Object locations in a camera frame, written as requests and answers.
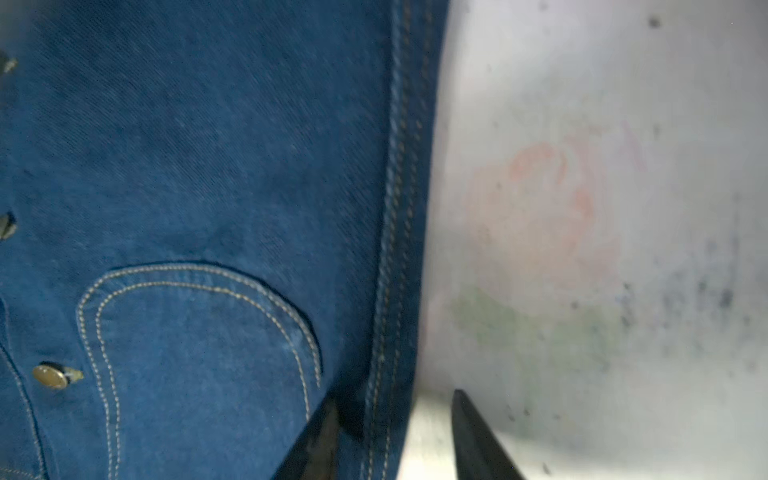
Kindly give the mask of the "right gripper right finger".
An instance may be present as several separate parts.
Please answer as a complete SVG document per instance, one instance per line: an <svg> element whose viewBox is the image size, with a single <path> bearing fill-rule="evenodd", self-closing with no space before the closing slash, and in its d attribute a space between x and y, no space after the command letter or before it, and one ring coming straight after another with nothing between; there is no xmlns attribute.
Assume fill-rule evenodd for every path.
<svg viewBox="0 0 768 480"><path fill-rule="evenodd" d="M524 480L469 395L461 389L451 401L456 474L458 480Z"/></svg>

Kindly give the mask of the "dark navy denim skirt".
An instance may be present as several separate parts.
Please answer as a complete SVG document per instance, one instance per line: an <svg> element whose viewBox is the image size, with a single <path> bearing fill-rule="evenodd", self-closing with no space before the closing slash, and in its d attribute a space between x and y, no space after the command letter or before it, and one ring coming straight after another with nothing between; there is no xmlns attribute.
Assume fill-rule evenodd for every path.
<svg viewBox="0 0 768 480"><path fill-rule="evenodd" d="M1 475L398 474L445 1L1 5Z"/></svg>

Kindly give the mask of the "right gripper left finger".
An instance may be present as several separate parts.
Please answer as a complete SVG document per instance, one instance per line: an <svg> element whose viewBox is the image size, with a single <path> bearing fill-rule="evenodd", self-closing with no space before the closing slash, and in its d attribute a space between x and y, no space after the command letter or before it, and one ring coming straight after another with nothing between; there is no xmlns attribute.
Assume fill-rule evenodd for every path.
<svg viewBox="0 0 768 480"><path fill-rule="evenodd" d="M329 395L312 415L272 479L335 479L340 432L337 401Z"/></svg>

